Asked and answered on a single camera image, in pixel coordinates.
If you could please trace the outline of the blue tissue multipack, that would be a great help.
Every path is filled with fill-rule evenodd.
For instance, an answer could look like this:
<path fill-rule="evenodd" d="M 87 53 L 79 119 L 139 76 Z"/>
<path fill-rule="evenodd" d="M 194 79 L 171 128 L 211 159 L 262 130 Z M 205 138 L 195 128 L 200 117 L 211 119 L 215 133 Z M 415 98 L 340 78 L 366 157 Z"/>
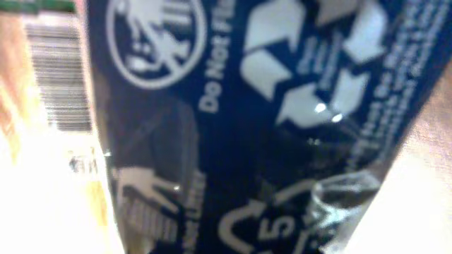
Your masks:
<path fill-rule="evenodd" d="M 451 1 L 94 0 L 123 253 L 331 253 L 451 61 Z"/>

